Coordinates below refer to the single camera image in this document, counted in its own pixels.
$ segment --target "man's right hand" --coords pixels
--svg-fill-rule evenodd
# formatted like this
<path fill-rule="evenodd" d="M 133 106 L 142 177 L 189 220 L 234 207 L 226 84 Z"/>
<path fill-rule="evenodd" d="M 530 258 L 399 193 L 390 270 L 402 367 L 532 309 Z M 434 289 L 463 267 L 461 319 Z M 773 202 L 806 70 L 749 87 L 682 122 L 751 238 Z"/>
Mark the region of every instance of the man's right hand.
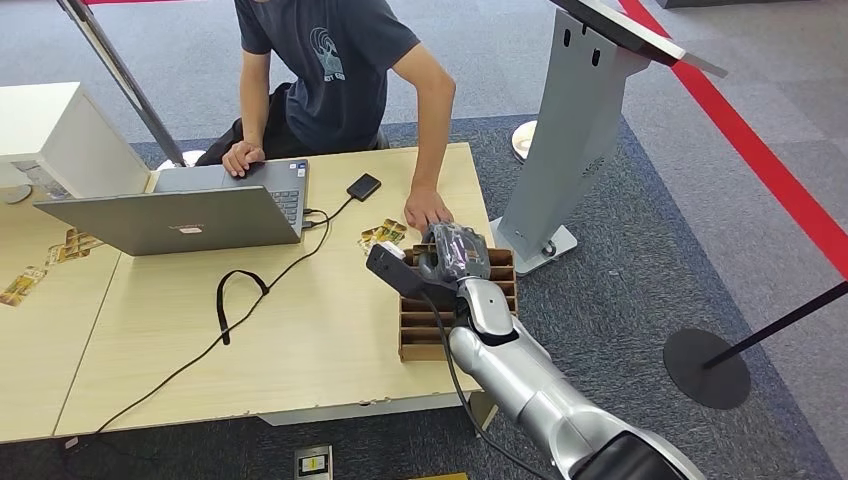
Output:
<path fill-rule="evenodd" d="M 262 147 L 245 141 L 233 145 L 230 151 L 221 158 L 224 168 L 234 177 L 243 177 L 244 173 L 250 170 L 251 163 L 264 161 L 265 152 Z"/>

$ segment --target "wooden table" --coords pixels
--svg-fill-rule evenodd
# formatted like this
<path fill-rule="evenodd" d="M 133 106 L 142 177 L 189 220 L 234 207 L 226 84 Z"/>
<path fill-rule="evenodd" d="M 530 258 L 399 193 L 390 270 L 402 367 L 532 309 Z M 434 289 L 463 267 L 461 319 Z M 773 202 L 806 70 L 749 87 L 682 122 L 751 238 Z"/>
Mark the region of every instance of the wooden table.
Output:
<path fill-rule="evenodd" d="M 68 226 L 33 208 L 33 197 L 43 198 L 0 203 L 0 289 L 65 241 Z M 19 306 L 0 305 L 0 442 L 53 435 L 118 254 L 104 245 L 54 265 Z"/>
<path fill-rule="evenodd" d="M 216 347 L 110 429 L 247 415 L 279 425 L 457 405 L 443 362 L 399 361 L 398 295 L 365 268 L 356 243 L 362 230 L 385 218 L 404 221 L 416 153 L 406 148 L 310 159 L 310 208 L 335 211 L 363 172 L 383 186 L 333 221 L 321 251 L 277 284 L 232 332 L 231 345 Z M 491 243 L 467 144 L 449 146 L 441 178 L 439 189 L 456 220 Z M 306 232 L 300 245 L 122 255 L 55 434 L 96 430 L 206 348 L 220 333 L 215 288 L 221 276 L 244 269 L 270 281 L 311 250 L 321 233 Z M 402 246 L 419 240 L 411 233 Z M 257 295 L 250 279 L 231 280 L 225 291 L 231 325 Z M 464 375 L 461 383 L 464 390 L 479 389 Z M 480 396 L 477 402 L 487 403 Z"/>

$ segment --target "dark blue carpet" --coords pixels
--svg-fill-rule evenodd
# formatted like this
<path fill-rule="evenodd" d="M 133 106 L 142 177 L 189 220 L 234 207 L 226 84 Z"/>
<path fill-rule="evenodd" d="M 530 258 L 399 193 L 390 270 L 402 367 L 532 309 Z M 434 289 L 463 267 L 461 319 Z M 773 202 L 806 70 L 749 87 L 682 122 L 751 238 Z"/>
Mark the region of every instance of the dark blue carpet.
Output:
<path fill-rule="evenodd" d="M 471 143 L 492 218 L 503 212 L 520 172 L 509 137 L 528 119 L 454 121 L 451 140 Z M 415 143 L 412 124 L 388 125 L 385 132 L 393 146 Z M 209 143 L 181 146 L 202 149 Z M 155 145 L 136 148 L 151 166 L 162 159 Z M 671 333 L 698 326 L 734 340 L 750 330 L 624 123 L 618 155 L 609 165 L 566 219 L 580 246 L 520 280 L 524 324 L 588 398 L 665 436 L 708 478 L 840 478 L 761 349 L 745 356 L 755 390 L 733 411 L 701 407 L 668 379 L 662 346 Z M 502 415 L 491 431 L 518 455 L 544 464 Z M 240 419 L 113 433 L 104 439 L 120 452 L 94 443 L 65 458 L 68 469 L 90 475 L 81 478 L 290 479 L 295 448 L 331 443 L 338 479 L 454 471 L 466 471 L 472 480 L 529 478 L 475 439 L 459 409 L 278 428 Z M 40 441 L 0 447 L 0 478 L 64 478 L 64 456 L 57 445 Z"/>

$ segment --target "silver laptop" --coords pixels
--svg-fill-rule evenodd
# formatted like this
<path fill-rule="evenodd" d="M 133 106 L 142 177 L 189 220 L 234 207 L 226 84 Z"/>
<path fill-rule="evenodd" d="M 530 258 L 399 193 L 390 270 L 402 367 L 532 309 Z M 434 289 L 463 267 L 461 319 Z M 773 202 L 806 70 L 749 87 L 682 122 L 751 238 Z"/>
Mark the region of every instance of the silver laptop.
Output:
<path fill-rule="evenodd" d="M 220 165 L 177 168 L 153 193 L 33 205 L 133 256 L 298 243 L 307 170 L 277 161 L 235 179 Z"/>

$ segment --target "white cabinet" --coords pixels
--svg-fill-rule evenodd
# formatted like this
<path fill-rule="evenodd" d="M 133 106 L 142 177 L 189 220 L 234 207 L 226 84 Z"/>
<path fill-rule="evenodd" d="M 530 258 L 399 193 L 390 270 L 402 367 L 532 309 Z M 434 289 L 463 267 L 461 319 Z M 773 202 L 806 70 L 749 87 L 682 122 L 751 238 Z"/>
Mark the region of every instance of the white cabinet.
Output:
<path fill-rule="evenodd" d="M 0 87 L 3 163 L 38 165 L 76 198 L 142 193 L 150 175 L 77 82 Z M 5 167 L 0 184 L 15 180 Z"/>

